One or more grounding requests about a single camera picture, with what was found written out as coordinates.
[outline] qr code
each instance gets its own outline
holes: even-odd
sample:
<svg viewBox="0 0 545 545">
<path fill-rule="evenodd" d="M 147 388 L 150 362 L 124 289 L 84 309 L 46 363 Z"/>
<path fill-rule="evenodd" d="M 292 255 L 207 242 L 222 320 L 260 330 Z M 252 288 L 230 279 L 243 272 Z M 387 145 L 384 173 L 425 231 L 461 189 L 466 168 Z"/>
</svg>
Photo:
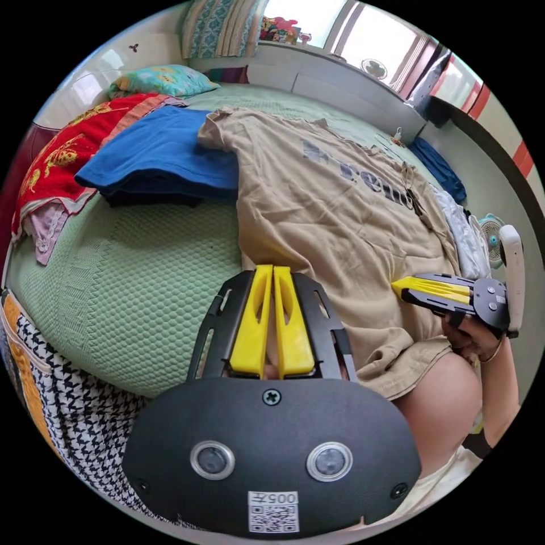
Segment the qr code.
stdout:
<svg viewBox="0 0 545 545">
<path fill-rule="evenodd" d="M 296 492 L 249 492 L 250 532 L 288 534 L 299 531 L 299 506 Z"/>
</svg>

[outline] hand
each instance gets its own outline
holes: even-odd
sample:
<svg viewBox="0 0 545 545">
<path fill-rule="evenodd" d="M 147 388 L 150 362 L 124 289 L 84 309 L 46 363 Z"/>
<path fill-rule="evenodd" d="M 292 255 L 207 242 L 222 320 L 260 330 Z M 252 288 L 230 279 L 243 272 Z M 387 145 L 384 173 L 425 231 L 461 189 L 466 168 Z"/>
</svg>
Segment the hand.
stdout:
<svg viewBox="0 0 545 545">
<path fill-rule="evenodd" d="M 494 354 L 502 341 L 472 316 L 466 315 L 458 329 L 448 324 L 449 318 L 442 318 L 443 334 L 452 344 L 452 349 L 464 358 L 476 354 L 479 359 L 486 360 Z"/>
</svg>

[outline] blue folded clothing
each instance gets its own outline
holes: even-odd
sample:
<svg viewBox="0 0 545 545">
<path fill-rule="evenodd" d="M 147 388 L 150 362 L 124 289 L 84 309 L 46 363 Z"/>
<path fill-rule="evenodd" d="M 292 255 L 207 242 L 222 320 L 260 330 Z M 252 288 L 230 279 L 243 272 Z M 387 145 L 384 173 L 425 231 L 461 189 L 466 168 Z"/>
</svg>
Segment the blue folded clothing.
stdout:
<svg viewBox="0 0 545 545">
<path fill-rule="evenodd" d="M 197 143 L 209 113 L 168 106 L 155 110 L 108 142 L 75 175 L 76 182 L 104 196 L 122 191 L 236 199 L 236 155 Z"/>
<path fill-rule="evenodd" d="M 456 176 L 445 159 L 424 139 L 416 137 L 409 149 L 424 163 L 441 187 L 449 193 L 457 204 L 467 198 L 462 180 Z"/>
</svg>

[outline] pillow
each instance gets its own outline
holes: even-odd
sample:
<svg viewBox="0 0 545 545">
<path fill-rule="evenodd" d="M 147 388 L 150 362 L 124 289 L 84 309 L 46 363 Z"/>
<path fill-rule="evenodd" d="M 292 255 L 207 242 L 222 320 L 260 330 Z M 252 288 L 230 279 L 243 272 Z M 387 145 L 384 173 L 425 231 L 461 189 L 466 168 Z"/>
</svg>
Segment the pillow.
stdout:
<svg viewBox="0 0 545 545">
<path fill-rule="evenodd" d="M 133 93 L 159 93 L 170 97 L 189 98 L 218 89 L 204 74 L 178 64 L 150 66 L 129 72 L 110 86 L 108 96 L 126 97 Z"/>
<path fill-rule="evenodd" d="M 206 72 L 210 81 L 221 81 L 222 83 L 250 83 L 248 81 L 248 67 L 240 68 L 212 68 Z"/>
</svg>

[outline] red patterned towel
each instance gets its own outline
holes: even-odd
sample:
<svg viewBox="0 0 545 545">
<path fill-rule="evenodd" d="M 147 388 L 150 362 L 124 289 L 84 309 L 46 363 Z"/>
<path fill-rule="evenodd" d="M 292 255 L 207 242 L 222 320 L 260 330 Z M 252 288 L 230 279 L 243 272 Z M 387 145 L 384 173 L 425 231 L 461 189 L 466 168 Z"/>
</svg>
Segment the red patterned towel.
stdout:
<svg viewBox="0 0 545 545">
<path fill-rule="evenodd" d="M 78 170 L 106 143 L 168 97 L 136 94 L 104 102 L 86 111 L 45 146 L 28 169 L 19 190 L 11 238 L 23 234 L 23 220 L 48 203 L 60 203 L 68 215 L 78 213 L 95 194 L 74 180 Z"/>
</svg>

